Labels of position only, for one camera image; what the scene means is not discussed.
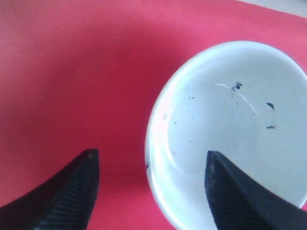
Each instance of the black plastic tip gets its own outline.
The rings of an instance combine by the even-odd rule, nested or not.
[[[276,196],[217,151],[209,151],[205,190],[218,230],[306,230],[307,213]]]
[[[88,149],[48,181],[0,208],[0,230],[85,230],[98,184],[98,150]]]

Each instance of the red surface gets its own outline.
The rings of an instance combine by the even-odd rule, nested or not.
[[[0,205],[96,147],[89,230],[172,229],[147,185],[144,137],[188,58],[254,40],[307,70],[307,19],[232,0],[1,1],[0,28]]]

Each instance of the white bowl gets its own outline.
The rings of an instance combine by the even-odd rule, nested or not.
[[[146,135],[155,200],[179,230],[217,229],[204,189],[218,150],[270,191],[307,197],[307,79],[283,52],[237,41],[185,63],[160,93]]]

